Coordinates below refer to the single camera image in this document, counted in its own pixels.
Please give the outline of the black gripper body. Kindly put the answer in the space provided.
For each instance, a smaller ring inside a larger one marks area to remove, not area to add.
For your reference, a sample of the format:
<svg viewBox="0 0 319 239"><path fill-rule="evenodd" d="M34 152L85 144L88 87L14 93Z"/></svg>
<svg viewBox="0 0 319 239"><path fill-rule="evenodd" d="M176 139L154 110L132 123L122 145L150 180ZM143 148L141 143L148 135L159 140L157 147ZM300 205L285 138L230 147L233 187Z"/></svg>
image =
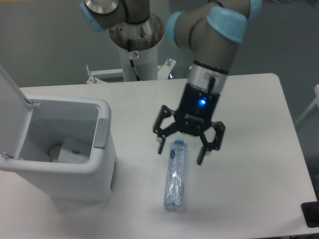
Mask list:
<svg viewBox="0 0 319 239"><path fill-rule="evenodd" d="M220 93L206 92L194 85L185 85L174 119L177 131L199 136L211 127L211 119Z"/></svg>

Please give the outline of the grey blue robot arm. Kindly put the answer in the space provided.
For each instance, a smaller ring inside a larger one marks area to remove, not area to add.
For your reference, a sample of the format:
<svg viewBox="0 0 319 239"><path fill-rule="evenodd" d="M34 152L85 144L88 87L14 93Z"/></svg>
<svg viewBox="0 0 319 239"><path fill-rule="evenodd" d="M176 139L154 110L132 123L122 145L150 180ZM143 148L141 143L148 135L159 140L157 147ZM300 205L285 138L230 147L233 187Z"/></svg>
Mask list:
<svg viewBox="0 0 319 239"><path fill-rule="evenodd" d="M198 136L197 158L221 147L225 125L212 116L247 23L258 15L259 0L210 0L198 9L173 13L166 23L151 13L147 0L84 0L80 9L96 32L108 31L120 50L123 78L158 79L157 47L164 37L194 53L176 110L162 106L153 126L160 145L175 132Z"/></svg>

